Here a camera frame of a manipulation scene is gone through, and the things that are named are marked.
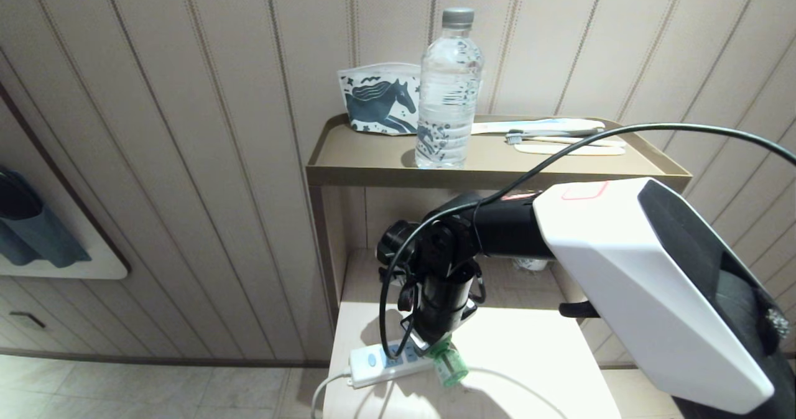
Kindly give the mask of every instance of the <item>white tile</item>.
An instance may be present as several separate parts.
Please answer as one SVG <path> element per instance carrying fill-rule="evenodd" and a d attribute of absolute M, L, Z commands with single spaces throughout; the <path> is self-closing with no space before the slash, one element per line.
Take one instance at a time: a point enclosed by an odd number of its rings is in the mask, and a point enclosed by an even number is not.
<path fill-rule="evenodd" d="M 75 365 L 66 360 L 0 356 L 0 388 L 55 393 Z"/>
<path fill-rule="evenodd" d="M 603 370 L 608 389 L 622 417 L 679 417 L 668 394 L 656 388 L 640 370 Z"/>
<path fill-rule="evenodd" d="M 286 368 L 215 368 L 201 405 L 276 408 Z"/>
<path fill-rule="evenodd" d="M 282 407 L 279 419 L 305 419 L 310 416 L 310 404 L 315 388 L 329 375 L 328 369 L 292 368 L 287 377 L 285 393 L 282 394 Z M 323 395 L 316 416 L 321 416 Z"/>
<path fill-rule="evenodd" d="M 212 368 L 81 362 L 58 394 L 122 402 L 198 405 Z"/>
<path fill-rule="evenodd" d="M 117 402 L 53 396 L 38 419 L 192 419 L 195 405 Z"/>
<path fill-rule="evenodd" d="M 0 417 L 3 419 L 31 419 L 39 417 L 52 394 L 0 389 Z"/>
<path fill-rule="evenodd" d="M 273 416 L 270 408 L 199 407 L 194 419 L 271 419 Z"/>

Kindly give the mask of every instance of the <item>wall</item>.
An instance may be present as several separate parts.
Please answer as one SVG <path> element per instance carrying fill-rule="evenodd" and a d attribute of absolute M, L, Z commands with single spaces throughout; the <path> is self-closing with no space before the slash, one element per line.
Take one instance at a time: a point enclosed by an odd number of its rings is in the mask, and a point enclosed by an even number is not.
<path fill-rule="evenodd" d="M 102 334 L 120 356 L 327 359 L 302 162 L 343 110 L 335 71 L 418 62 L 452 5 L 476 9 L 483 113 L 707 122 L 796 148 L 796 0 L 0 0 L 0 81 L 133 265 L 2 278 L 1 312 L 62 325 L 0 315 L 3 346 L 109 354 Z M 796 321 L 793 171 L 720 137 L 646 137 Z M 629 359 L 601 321 L 583 330 L 601 362 Z"/>

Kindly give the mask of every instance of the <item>water bottle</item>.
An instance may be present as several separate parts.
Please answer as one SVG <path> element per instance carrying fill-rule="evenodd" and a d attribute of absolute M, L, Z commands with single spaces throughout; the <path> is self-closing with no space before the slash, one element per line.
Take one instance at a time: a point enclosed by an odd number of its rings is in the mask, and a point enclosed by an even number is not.
<path fill-rule="evenodd" d="M 475 117 L 484 59 L 470 40 L 475 13 L 445 9 L 443 36 L 423 54 L 415 162 L 421 169 L 461 169 Z"/>

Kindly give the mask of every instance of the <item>gray bottle cap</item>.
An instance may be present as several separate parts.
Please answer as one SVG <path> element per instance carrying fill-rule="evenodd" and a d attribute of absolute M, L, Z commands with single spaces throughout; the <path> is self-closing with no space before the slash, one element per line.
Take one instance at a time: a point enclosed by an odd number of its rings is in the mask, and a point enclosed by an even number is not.
<path fill-rule="evenodd" d="M 468 7 L 449 7 L 443 11 L 444 29 L 469 29 L 473 26 L 474 9 Z"/>

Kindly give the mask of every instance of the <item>power strip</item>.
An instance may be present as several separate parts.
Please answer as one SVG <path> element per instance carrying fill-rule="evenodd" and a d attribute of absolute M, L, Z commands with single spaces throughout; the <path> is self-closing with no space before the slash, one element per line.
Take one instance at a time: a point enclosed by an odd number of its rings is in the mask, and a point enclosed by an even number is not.
<path fill-rule="evenodd" d="M 395 353 L 400 340 L 389 342 L 387 345 L 390 351 Z M 349 365 L 351 366 L 349 385 L 357 389 L 433 369 L 434 359 L 418 356 L 415 353 L 415 346 L 407 343 L 398 359 L 388 360 L 381 345 L 375 344 L 351 351 Z"/>

